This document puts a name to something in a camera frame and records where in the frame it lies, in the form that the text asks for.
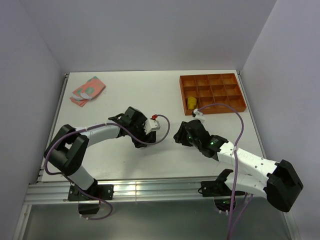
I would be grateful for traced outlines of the yellow sock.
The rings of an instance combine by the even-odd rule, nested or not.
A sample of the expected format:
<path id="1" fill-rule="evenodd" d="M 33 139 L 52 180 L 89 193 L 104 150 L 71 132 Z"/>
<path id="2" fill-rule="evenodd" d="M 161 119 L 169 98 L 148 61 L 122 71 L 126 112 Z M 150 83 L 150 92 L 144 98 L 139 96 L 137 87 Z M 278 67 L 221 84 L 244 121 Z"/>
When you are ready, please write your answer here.
<path id="1" fill-rule="evenodd" d="M 188 97 L 187 98 L 187 109 L 188 110 L 195 110 L 198 107 L 198 100 L 195 97 Z"/>

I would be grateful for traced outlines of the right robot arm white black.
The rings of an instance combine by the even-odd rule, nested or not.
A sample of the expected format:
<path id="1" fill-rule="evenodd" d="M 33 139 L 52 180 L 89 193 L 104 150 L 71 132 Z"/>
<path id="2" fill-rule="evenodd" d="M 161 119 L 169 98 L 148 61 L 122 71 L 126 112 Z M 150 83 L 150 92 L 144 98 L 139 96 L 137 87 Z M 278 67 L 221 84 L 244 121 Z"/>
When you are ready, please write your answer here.
<path id="1" fill-rule="evenodd" d="M 261 158 L 219 135 L 211 135 L 199 120 L 183 121 L 174 135 L 177 144 L 195 147 L 205 157 L 228 165 L 215 180 L 202 181 L 203 197 L 253 194 L 281 212 L 289 212 L 304 186 L 293 165 L 281 160 Z"/>

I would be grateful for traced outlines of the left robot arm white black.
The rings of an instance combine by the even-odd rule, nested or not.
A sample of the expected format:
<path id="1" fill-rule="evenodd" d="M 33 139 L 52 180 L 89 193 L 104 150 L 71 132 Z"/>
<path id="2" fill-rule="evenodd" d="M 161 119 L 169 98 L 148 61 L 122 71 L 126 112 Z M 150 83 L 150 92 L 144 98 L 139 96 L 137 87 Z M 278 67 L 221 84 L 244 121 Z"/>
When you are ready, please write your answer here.
<path id="1" fill-rule="evenodd" d="M 155 116 L 147 118 L 130 106 L 124 113 L 88 128 L 63 125 L 44 152 L 44 157 L 47 163 L 80 188 L 79 194 L 82 197 L 91 200 L 96 197 L 98 188 L 96 179 L 82 165 L 87 148 L 105 140 L 125 136 L 131 137 L 137 149 L 145 148 L 156 142 L 156 131 L 160 127 Z"/>

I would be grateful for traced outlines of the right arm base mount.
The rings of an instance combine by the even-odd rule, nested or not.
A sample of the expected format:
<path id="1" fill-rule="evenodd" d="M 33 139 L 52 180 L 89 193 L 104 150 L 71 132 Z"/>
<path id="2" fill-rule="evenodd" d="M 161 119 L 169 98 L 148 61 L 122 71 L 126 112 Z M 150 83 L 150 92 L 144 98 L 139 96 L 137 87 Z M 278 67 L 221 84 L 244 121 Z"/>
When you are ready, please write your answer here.
<path id="1" fill-rule="evenodd" d="M 231 169 L 223 170 L 215 180 L 202 181 L 197 190 L 204 198 L 214 197 L 214 204 L 219 213 L 230 212 L 232 190 L 226 185 Z"/>

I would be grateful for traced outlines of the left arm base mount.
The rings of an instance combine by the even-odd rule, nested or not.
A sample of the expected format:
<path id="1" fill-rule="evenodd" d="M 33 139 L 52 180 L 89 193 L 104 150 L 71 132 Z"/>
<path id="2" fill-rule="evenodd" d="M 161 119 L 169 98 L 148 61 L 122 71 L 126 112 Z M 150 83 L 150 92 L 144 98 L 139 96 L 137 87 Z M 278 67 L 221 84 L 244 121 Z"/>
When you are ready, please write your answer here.
<path id="1" fill-rule="evenodd" d="M 78 213 L 88 220 L 102 220 L 109 217 L 113 212 L 113 206 L 109 203 L 113 199 L 113 184 L 94 184 L 88 190 L 83 190 L 77 185 L 71 185 L 67 200 L 78 202 Z M 104 216 L 95 216 L 102 206 L 109 207 L 109 212 Z"/>

